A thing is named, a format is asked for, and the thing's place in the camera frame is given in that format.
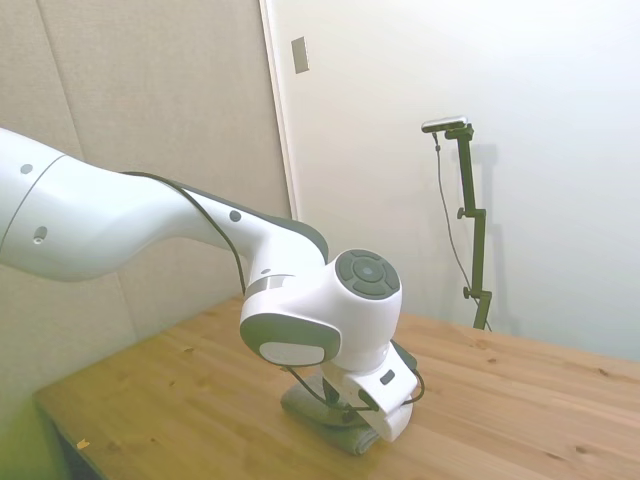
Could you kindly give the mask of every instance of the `white wall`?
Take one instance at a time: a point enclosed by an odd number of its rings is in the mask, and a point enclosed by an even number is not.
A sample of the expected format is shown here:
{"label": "white wall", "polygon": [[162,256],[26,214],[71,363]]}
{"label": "white wall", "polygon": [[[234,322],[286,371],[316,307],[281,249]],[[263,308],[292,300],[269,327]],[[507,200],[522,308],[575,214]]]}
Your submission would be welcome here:
{"label": "white wall", "polygon": [[[419,132],[466,114],[494,329],[640,360],[637,2],[267,3],[300,217],[333,254],[378,250],[406,310],[472,323]],[[295,75],[289,42],[302,35],[311,70]],[[469,266],[471,233],[454,220]]]}

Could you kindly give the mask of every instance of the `cable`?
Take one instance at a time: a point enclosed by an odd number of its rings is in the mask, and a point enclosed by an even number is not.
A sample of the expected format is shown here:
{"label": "cable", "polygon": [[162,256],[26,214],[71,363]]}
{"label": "cable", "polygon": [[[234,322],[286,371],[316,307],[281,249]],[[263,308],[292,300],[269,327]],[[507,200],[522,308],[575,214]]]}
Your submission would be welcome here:
{"label": "cable", "polygon": [[[287,370],[287,372],[289,372],[291,375],[293,375],[296,380],[298,380],[298,383],[300,383],[300,385],[302,385],[304,387],[304,389],[307,392],[309,392],[313,398],[318,400],[320,403],[322,403],[327,408],[331,408],[333,410],[342,410],[342,411],[347,411],[347,412],[369,412],[369,411],[373,411],[373,408],[371,408],[371,407],[352,407],[351,405],[347,405],[347,406],[332,405],[329,402],[327,402],[324,398],[322,398],[320,395],[318,395],[316,392],[314,392],[313,389],[307,384],[307,382],[305,382],[302,379],[302,377],[300,375],[298,375],[298,373],[293,368],[285,367],[285,369]],[[413,374],[416,376],[416,378],[420,382],[420,393],[416,397],[412,398],[411,400],[407,400],[407,401],[403,402],[402,405],[409,405],[410,403],[417,402],[418,400],[420,400],[424,396],[424,391],[426,390],[426,388],[424,386],[424,380],[422,379],[422,375],[420,375],[420,372],[418,372],[418,370],[411,370],[411,372],[413,372]]]}
{"label": "cable", "polygon": [[[456,263],[458,267],[460,267],[460,271],[462,272],[462,276],[464,277],[464,281],[467,284],[467,288],[471,290],[471,283],[469,282],[469,277],[467,276],[467,272],[465,272],[464,267],[462,266],[462,262],[460,261],[460,257],[458,256],[458,250],[456,249],[455,243],[453,243],[453,234],[451,233],[451,221],[449,220],[449,209],[447,208],[447,202],[444,199],[444,189],[442,188],[442,173],[441,173],[441,161],[440,161],[440,143],[438,142],[438,134],[436,132],[432,133],[433,139],[436,142],[436,155],[438,156],[438,188],[440,189],[440,198],[442,199],[442,207],[444,208],[444,218],[447,221],[447,233],[449,234],[449,243],[451,244],[451,249],[453,250],[453,255],[456,257]],[[480,306],[480,303],[477,299],[471,297],[471,299],[476,303],[476,306]],[[490,332],[493,332],[491,328],[491,324],[489,320],[486,320],[487,328]]]}
{"label": "cable", "polygon": [[146,172],[121,172],[121,173],[123,173],[124,175],[131,175],[133,177],[151,178],[152,180],[155,180],[160,183],[164,183],[165,185],[173,188],[180,195],[186,198],[189,201],[189,203],[191,203],[191,205],[193,205],[202,214],[202,216],[209,221],[209,223],[213,226],[213,228],[216,229],[216,231],[220,234],[220,236],[224,239],[224,241],[227,242],[227,245],[229,245],[229,250],[231,250],[231,253],[233,253],[233,256],[236,259],[236,266],[238,267],[238,276],[240,277],[240,287],[242,288],[242,294],[244,295],[246,291],[246,286],[244,282],[244,273],[242,272],[242,264],[240,263],[240,255],[238,254],[238,250],[236,250],[235,245],[233,244],[231,239],[227,236],[227,234],[224,233],[224,230],[220,228],[220,225],[218,225],[216,221],[213,218],[211,218],[211,215],[209,215],[209,213],[204,209],[204,207],[200,205],[196,201],[196,199],[189,194],[189,192],[187,192],[184,188],[172,182],[171,180],[161,177],[159,175],[154,175],[153,173],[146,173]]}

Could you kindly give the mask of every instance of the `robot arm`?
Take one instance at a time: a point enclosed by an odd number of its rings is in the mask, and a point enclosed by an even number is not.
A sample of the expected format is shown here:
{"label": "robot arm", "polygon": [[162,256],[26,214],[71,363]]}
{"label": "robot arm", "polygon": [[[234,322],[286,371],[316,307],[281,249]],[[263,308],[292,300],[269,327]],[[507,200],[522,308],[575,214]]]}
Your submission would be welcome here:
{"label": "robot arm", "polygon": [[[364,250],[327,264],[327,244],[311,227],[179,187],[248,261],[240,334],[249,348],[276,365],[320,364],[333,388],[352,406],[369,406],[361,415],[395,439],[417,381],[390,342],[402,294],[393,267]],[[93,167],[0,129],[1,264],[81,281],[177,236],[229,248],[171,186]]]}

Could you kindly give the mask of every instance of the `wood grain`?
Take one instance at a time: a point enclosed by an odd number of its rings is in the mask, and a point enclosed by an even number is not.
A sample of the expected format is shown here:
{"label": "wood grain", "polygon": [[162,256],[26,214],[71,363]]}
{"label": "wood grain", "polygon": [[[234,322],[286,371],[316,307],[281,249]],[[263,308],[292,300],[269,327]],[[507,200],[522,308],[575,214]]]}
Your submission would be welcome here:
{"label": "wood grain", "polygon": [[241,306],[36,398],[109,479],[640,479],[640,364],[404,315],[427,393],[396,442],[354,458],[282,412],[295,380],[242,343]]}

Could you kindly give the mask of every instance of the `gray cloth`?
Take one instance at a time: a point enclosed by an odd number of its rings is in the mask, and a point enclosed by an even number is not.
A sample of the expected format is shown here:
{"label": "gray cloth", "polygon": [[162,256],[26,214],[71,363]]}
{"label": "gray cloth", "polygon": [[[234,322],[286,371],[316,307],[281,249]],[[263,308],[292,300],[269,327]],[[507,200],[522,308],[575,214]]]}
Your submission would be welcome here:
{"label": "gray cloth", "polygon": [[[305,382],[324,398],[321,375],[306,378]],[[291,387],[282,396],[280,403],[285,411],[304,421],[328,443],[351,455],[362,455],[379,438],[376,431],[360,415],[352,413],[351,420],[345,423],[344,411],[323,405],[300,384]],[[340,400],[336,405],[346,406],[347,404]]]}

